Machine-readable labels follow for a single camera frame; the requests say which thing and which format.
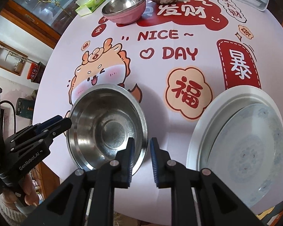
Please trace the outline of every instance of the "metal screw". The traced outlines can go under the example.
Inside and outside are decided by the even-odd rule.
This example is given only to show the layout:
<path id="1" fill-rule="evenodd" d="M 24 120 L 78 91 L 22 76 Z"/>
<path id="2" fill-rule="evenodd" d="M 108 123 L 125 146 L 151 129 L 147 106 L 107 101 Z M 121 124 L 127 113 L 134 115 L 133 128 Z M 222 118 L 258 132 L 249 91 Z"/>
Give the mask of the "metal screw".
<path id="1" fill-rule="evenodd" d="M 207 169 L 207 168 L 204 168 L 202 169 L 202 174 L 205 175 L 205 176 L 209 176 L 211 174 L 211 170 L 210 169 Z"/>
<path id="2" fill-rule="evenodd" d="M 168 160 L 168 161 L 167 161 L 167 164 L 168 164 L 170 167 L 173 167 L 173 166 L 176 165 L 176 161 L 174 161 L 174 160 Z"/>
<path id="3" fill-rule="evenodd" d="M 116 167 L 118 166 L 119 162 L 117 160 L 110 161 L 110 166 Z"/>
<path id="4" fill-rule="evenodd" d="M 77 175 L 77 176 L 81 176 L 81 175 L 83 175 L 84 174 L 84 170 L 82 170 L 82 169 L 77 169 L 76 171 L 75 171 L 75 175 Z"/>

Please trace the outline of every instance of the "red heart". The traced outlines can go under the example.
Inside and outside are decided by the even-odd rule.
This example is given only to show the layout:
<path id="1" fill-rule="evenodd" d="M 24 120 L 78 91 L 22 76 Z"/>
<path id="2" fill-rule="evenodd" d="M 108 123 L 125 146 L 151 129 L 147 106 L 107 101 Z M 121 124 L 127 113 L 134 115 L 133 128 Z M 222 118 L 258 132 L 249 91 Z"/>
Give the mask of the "red heart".
<path id="1" fill-rule="evenodd" d="M 150 59 L 150 58 L 152 58 L 153 55 L 154 55 L 154 49 L 151 48 L 151 47 L 148 48 L 148 49 L 146 49 L 146 50 L 142 50 L 142 51 L 140 52 L 140 54 L 139 54 L 139 56 L 140 56 L 142 59 Z"/>

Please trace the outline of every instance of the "red circle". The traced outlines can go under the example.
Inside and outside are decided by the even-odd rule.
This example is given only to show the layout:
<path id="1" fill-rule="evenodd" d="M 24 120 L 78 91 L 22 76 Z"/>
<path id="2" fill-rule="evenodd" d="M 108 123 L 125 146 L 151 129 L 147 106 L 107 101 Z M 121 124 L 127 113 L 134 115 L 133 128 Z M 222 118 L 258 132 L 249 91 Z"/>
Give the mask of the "red circle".
<path id="1" fill-rule="evenodd" d="M 98 35 L 102 34 L 102 32 L 106 29 L 107 25 L 106 24 L 101 24 L 97 26 L 93 32 L 91 33 L 92 37 L 97 37 Z"/>
<path id="2" fill-rule="evenodd" d="M 102 18 L 100 18 L 99 24 L 101 25 L 101 24 L 107 22 L 108 20 L 109 20 L 109 19 L 107 19 L 107 18 L 105 18 L 105 17 L 103 16 Z"/>

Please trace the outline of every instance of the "black cable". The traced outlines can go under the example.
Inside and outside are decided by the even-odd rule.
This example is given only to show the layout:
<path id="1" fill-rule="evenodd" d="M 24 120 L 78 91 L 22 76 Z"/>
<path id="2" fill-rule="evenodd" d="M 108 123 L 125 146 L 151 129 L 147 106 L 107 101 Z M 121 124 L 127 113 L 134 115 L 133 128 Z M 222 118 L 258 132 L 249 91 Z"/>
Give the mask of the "black cable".
<path id="1" fill-rule="evenodd" d="M 3 101 L 1 101 L 1 102 L 0 102 L 0 105 L 1 105 L 1 104 L 4 104 L 4 103 L 10 104 L 11 107 L 13 108 L 13 111 L 14 111 L 14 133 L 16 133 L 16 110 L 15 110 L 15 107 L 14 107 L 14 105 L 13 105 L 10 101 L 8 101 L 8 100 L 3 100 Z"/>

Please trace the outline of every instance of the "green tissue package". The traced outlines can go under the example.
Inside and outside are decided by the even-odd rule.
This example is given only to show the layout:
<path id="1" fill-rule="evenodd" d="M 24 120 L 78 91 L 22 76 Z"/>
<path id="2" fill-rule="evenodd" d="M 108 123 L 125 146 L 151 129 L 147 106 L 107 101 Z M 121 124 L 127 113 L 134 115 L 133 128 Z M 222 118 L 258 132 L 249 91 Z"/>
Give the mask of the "green tissue package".
<path id="1" fill-rule="evenodd" d="M 77 0 L 75 3 L 80 7 L 75 11 L 81 17 L 85 16 L 87 14 L 93 13 L 104 1 L 105 0 Z"/>

